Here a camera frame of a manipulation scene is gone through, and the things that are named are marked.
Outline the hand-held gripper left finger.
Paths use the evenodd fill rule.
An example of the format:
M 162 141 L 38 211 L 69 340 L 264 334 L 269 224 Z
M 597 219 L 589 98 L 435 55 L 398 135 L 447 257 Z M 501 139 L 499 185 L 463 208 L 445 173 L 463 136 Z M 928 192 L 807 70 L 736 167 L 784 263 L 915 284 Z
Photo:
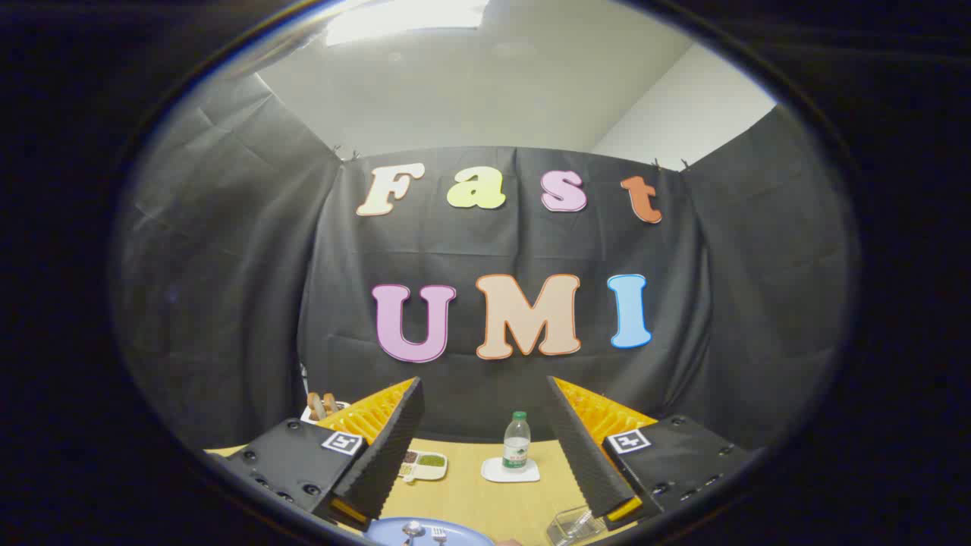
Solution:
M 315 424 L 285 419 L 215 463 L 250 490 L 365 531 L 378 519 L 424 414 L 419 377 Z

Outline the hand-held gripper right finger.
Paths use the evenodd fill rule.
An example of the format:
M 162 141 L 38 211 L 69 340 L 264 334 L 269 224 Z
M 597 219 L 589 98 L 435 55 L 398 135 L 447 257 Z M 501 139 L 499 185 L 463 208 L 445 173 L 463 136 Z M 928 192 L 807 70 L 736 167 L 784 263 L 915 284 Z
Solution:
M 686 415 L 655 419 L 571 381 L 546 381 L 549 425 L 593 518 L 611 531 L 696 504 L 762 455 Z

